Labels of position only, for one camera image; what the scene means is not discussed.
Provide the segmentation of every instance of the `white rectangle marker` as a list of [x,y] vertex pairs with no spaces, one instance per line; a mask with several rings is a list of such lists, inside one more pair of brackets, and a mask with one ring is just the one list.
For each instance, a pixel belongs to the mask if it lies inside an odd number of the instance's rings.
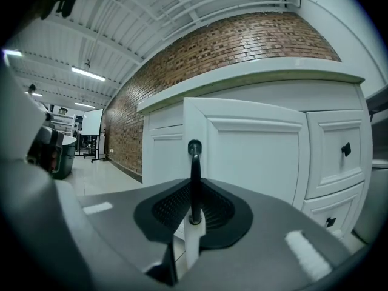
[[113,208],[112,204],[109,203],[109,202],[103,202],[101,204],[97,204],[97,205],[93,205],[93,206],[88,206],[88,207],[84,207],[84,212],[87,214],[87,215],[92,215],[94,213],[98,213],[98,212],[101,212],[101,211],[105,211],[105,210],[108,210],[108,209],[111,209]]
[[301,231],[289,232],[286,235],[286,242],[298,258],[303,271],[312,281],[318,281],[331,273],[332,268],[329,263],[316,251]]

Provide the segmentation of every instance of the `ceiling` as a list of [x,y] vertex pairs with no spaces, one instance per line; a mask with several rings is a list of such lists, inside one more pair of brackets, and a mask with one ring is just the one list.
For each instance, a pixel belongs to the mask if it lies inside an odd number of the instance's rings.
[[[71,15],[52,11],[7,44],[8,56],[36,99],[85,110],[104,108],[147,60],[188,32],[229,16],[284,7],[282,0],[76,0]],[[106,77],[101,82],[71,71],[79,67]]]

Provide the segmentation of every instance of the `floor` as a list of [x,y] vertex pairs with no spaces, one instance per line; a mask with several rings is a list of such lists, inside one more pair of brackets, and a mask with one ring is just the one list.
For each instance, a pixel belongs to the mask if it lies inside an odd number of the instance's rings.
[[78,196],[121,192],[142,187],[108,161],[90,162],[91,157],[76,156],[71,174],[65,179]]
[[[108,161],[90,162],[90,158],[76,157],[72,173],[65,179],[78,196],[133,190],[142,184]],[[353,235],[343,239],[343,244],[354,254],[365,245]],[[178,279],[187,271],[184,241],[174,237],[174,256]]]

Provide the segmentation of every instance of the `ceiling light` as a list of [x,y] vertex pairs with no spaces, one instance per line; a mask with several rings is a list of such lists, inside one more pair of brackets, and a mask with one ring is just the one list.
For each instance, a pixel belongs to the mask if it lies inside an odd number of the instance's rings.
[[86,75],[86,76],[89,76],[89,77],[91,77],[93,79],[100,80],[102,82],[105,81],[105,78],[102,77],[102,76],[95,75],[94,73],[91,73],[89,71],[85,71],[85,70],[82,70],[82,69],[79,69],[79,68],[76,68],[76,67],[72,67],[72,72],[76,72],[76,73],[79,73],[81,75]]
[[31,95],[36,97],[43,97],[42,94],[38,94],[38,93],[32,93]]
[[3,50],[3,53],[7,55],[22,56],[21,52],[15,50]]
[[78,103],[78,102],[74,102],[76,105],[81,105],[81,106],[83,106],[83,107],[89,107],[89,108],[95,108],[94,106],[92,106],[92,105],[88,105],[88,104],[80,104],[80,103]]

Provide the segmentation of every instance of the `cabinet panel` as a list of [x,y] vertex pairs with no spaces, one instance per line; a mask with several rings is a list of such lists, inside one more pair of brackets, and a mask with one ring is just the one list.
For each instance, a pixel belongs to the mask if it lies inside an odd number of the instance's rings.
[[183,178],[183,127],[151,129],[144,139],[143,173],[146,185]]
[[307,114],[310,130],[310,176],[306,198],[338,192],[365,179],[363,111]]
[[263,102],[303,112],[363,109],[356,85],[319,80],[251,84],[202,97]]
[[364,183],[320,198],[304,201],[302,212],[337,238],[350,232]]
[[160,129],[183,124],[183,102],[149,114],[149,129]]
[[[289,204],[298,198],[294,206],[301,208],[309,169],[304,113],[257,102],[185,98],[185,146],[191,139],[202,142],[203,177]],[[185,160],[189,170],[188,154]]]

